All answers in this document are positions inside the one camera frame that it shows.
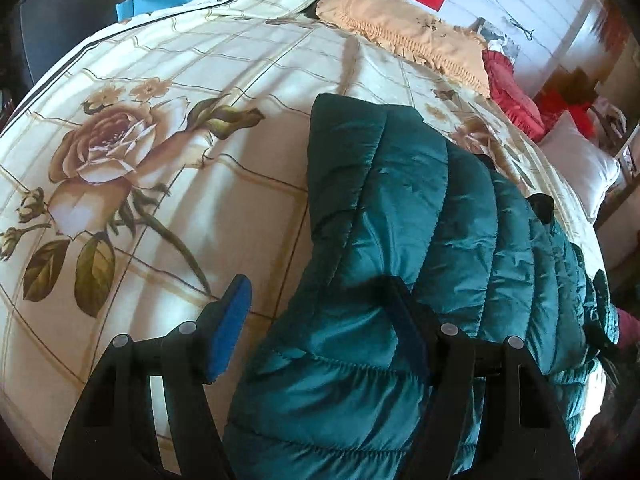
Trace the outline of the white pillow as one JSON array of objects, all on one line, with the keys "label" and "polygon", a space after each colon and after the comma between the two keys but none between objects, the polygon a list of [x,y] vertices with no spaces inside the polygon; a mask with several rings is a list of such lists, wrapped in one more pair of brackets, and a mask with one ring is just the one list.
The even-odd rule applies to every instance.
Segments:
[{"label": "white pillow", "polygon": [[577,194],[587,220],[596,222],[606,192],[620,176],[620,163],[580,133],[568,110],[538,146]]}]

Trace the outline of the red ruffled pillow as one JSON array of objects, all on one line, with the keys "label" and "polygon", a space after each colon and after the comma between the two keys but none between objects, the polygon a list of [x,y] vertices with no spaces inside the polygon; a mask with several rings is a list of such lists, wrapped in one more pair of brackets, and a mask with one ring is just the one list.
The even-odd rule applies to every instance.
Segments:
[{"label": "red ruffled pillow", "polygon": [[491,99],[530,140],[539,142],[546,129],[535,102],[524,92],[514,78],[511,61],[501,52],[485,50],[483,62],[489,82]]}]

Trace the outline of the orange fringed pillow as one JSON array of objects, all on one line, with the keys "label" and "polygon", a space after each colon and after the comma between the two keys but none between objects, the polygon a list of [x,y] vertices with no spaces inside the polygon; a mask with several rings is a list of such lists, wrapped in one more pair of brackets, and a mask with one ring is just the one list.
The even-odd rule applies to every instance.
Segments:
[{"label": "orange fringed pillow", "polygon": [[319,0],[316,13],[326,24],[490,96],[483,61],[487,44],[471,29],[450,25],[409,0]]}]

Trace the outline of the photo picture at headboard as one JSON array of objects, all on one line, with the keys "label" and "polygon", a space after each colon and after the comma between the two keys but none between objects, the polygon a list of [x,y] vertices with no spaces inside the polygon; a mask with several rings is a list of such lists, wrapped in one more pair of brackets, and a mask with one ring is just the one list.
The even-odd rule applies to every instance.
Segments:
[{"label": "photo picture at headboard", "polygon": [[521,48],[505,32],[488,22],[486,18],[478,18],[473,23],[472,29],[485,39],[489,50],[502,53],[512,64],[515,64]]}]

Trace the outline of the grey wardrobe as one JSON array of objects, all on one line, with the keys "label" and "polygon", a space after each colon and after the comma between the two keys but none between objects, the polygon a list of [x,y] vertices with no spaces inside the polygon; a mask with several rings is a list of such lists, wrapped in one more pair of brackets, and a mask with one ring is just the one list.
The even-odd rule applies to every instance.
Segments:
[{"label": "grey wardrobe", "polygon": [[124,0],[18,0],[8,33],[18,93],[24,94],[69,50],[116,22]]}]

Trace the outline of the floral cream bed quilt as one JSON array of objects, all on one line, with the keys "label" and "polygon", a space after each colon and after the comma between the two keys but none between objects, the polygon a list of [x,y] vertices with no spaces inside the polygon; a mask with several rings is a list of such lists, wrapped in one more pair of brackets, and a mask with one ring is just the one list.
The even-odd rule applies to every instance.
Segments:
[{"label": "floral cream bed quilt", "polygon": [[604,277],[577,194],[489,96],[322,22],[318,1],[231,0],[111,26],[2,131],[1,415],[44,471],[114,336],[162,336],[244,274],[254,300],[239,353],[206,391],[224,440],[247,364],[311,258],[320,94],[413,108],[554,214]]}]

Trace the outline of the dark green puffer jacket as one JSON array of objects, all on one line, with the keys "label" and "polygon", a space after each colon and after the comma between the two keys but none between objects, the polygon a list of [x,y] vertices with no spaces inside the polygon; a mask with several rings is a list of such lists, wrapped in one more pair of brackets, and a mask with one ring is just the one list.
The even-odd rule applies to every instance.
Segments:
[{"label": "dark green puffer jacket", "polygon": [[390,479],[431,390],[384,278],[467,335],[522,338],[566,429],[582,426],[584,324],[617,314],[554,214],[413,108],[323,93],[308,145],[311,258],[247,364],[224,449],[240,479]]}]

